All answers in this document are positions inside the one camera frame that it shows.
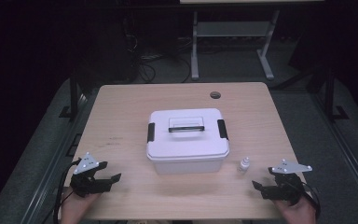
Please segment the person's right hand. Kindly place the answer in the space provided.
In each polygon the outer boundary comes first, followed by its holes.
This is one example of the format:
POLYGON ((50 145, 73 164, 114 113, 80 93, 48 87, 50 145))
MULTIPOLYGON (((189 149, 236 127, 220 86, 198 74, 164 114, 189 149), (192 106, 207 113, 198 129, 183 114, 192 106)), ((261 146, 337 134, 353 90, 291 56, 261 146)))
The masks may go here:
POLYGON ((316 210, 304 197, 295 205, 288 205, 284 201, 273 201, 273 204, 287 224, 316 224, 316 210))

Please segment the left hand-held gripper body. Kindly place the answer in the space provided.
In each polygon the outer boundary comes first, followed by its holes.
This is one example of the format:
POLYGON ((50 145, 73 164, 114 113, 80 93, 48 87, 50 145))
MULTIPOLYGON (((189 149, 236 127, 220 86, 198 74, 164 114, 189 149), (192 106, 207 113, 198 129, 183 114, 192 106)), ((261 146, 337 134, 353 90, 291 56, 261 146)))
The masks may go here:
POLYGON ((111 189, 110 178, 96 179, 94 177, 98 171, 101 171, 97 170, 99 162, 89 152, 80 159, 70 182, 75 194, 85 197, 88 194, 103 193, 111 189))

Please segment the grey metal desk frame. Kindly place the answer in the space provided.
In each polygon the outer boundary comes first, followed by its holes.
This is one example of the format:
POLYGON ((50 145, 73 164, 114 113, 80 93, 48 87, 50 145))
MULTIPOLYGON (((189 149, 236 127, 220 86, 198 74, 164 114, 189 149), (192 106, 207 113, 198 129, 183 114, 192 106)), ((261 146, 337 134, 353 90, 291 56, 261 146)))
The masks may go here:
POLYGON ((199 37, 264 37, 265 43, 256 51, 267 80, 274 75, 267 59, 269 45, 273 37, 280 11, 275 10, 269 21, 199 21, 198 12, 193 13, 192 50, 190 72, 193 80, 200 78, 198 60, 199 37))

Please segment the white box lid black latches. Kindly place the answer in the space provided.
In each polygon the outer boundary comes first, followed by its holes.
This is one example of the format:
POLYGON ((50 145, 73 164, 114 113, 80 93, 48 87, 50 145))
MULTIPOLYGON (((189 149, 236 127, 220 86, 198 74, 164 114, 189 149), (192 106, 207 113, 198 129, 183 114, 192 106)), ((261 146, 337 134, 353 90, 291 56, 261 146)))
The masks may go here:
POLYGON ((155 162, 224 159, 229 143, 221 112, 217 108, 154 111, 146 153, 155 162))

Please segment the aluminium floor rail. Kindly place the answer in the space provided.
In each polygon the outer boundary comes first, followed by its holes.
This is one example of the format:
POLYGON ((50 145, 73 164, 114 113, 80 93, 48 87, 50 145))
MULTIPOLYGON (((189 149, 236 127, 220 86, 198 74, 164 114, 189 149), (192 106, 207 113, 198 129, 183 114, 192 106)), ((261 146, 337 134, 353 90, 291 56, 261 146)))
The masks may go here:
POLYGON ((76 152, 75 140, 79 140, 84 128, 83 113, 88 104, 84 94, 76 100, 78 115, 70 118, 71 97, 59 94, 36 129, 35 145, 31 145, 28 171, 37 172, 31 200, 25 206, 21 224, 52 223, 57 191, 62 187, 62 173, 67 169, 76 152))
POLYGON ((328 129, 330 130, 330 133, 334 136, 334 138, 338 144, 338 147, 341 151, 341 154, 343 156, 343 159, 349 166, 352 176, 358 185, 358 160, 356 159, 355 155, 351 151, 351 147, 350 147, 348 141, 344 138, 342 131, 338 128, 336 120, 334 119, 334 116, 329 116, 325 112, 324 102, 321 100, 321 98, 316 94, 312 94, 310 96, 310 98, 312 99, 312 102, 317 107, 319 113, 321 114, 321 117, 323 118, 328 129))

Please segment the black metal post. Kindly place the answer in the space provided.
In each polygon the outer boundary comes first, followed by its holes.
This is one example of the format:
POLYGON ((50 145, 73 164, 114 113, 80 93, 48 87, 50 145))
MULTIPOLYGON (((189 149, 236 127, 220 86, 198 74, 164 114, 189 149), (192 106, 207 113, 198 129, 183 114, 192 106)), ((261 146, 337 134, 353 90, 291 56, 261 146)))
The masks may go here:
POLYGON ((70 75, 69 86, 70 86, 70 104, 62 109, 60 113, 60 118, 68 118, 69 120, 74 120, 78 113, 78 100, 79 100, 79 91, 76 81, 76 70, 73 70, 73 72, 70 75))
POLYGON ((326 72, 324 91, 324 113, 331 122, 348 119, 349 116, 342 106, 334 106, 335 74, 331 68, 326 72))

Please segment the small white dropper bottle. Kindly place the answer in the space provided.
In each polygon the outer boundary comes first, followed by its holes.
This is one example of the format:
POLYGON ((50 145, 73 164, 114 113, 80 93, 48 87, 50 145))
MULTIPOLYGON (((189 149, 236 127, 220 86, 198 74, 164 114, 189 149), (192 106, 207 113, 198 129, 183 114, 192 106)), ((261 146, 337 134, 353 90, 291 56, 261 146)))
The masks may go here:
POLYGON ((246 158, 243 158, 240 161, 240 165, 238 167, 238 170, 241 173, 245 173, 248 170, 249 167, 250 167, 250 159, 248 157, 246 157, 246 158))

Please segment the white plastic storage box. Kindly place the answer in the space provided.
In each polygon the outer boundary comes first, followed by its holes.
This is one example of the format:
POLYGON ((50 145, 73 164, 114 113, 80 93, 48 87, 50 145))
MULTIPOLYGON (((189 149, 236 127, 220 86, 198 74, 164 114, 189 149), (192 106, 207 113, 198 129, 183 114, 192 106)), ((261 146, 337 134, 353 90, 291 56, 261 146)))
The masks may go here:
POLYGON ((216 155, 205 154, 201 156, 159 159, 148 155, 147 158, 154 164, 155 170, 159 175, 179 175, 218 172, 228 154, 229 151, 227 150, 224 153, 216 155))

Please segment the person's left hand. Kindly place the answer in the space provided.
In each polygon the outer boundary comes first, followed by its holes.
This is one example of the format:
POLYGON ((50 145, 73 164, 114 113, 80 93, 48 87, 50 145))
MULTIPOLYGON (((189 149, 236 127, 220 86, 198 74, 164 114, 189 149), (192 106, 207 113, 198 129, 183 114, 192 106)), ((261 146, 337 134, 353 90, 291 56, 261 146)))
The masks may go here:
POLYGON ((101 195, 88 194, 80 197, 68 188, 62 197, 61 224, 78 224, 101 195))

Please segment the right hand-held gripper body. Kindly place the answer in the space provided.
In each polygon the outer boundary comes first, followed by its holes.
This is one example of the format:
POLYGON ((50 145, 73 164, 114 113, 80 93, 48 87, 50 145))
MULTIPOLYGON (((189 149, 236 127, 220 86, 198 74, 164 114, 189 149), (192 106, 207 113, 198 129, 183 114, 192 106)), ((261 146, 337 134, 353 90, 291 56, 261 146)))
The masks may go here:
POLYGON ((263 186, 261 195, 264 199, 287 201, 290 205, 298 203, 305 192, 299 173, 310 172, 310 165, 282 159, 281 163, 273 167, 275 186, 263 186))

